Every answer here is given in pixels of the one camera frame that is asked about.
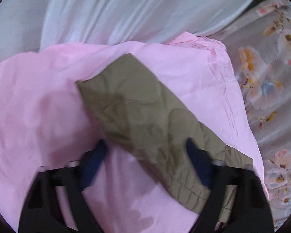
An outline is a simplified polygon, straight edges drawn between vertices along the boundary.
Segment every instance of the olive green fabric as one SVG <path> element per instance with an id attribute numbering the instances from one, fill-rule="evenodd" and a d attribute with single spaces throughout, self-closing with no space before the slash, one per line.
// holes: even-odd
<path id="1" fill-rule="evenodd" d="M 183 206 L 200 213 L 210 191 L 201 185 L 187 157 L 185 141 L 228 166 L 253 160 L 227 146 L 200 123 L 185 105 L 131 54 L 110 64 L 94 78 L 77 82 L 86 106 L 100 121 L 106 137 L 149 169 Z M 229 186 L 220 221 L 226 222 L 235 196 Z"/>

